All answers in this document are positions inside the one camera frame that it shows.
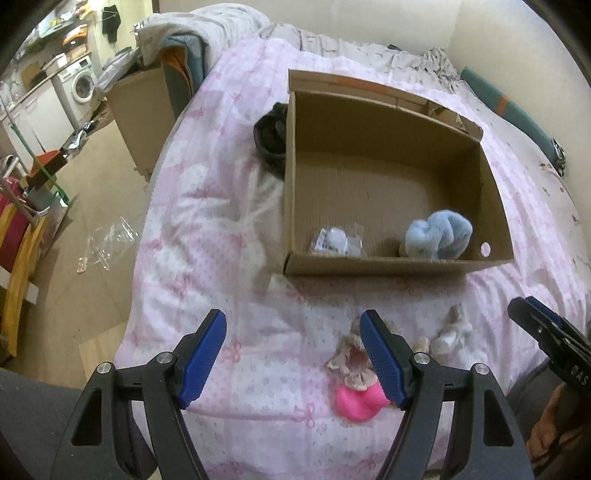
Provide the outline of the person's right hand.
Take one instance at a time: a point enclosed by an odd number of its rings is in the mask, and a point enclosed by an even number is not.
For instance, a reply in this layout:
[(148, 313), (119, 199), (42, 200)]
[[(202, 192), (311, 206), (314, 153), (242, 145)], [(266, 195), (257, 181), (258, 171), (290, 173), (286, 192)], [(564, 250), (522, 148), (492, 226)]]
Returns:
[(526, 442), (531, 463), (543, 465), (556, 451), (574, 448), (589, 425), (590, 403), (565, 383), (560, 384)]

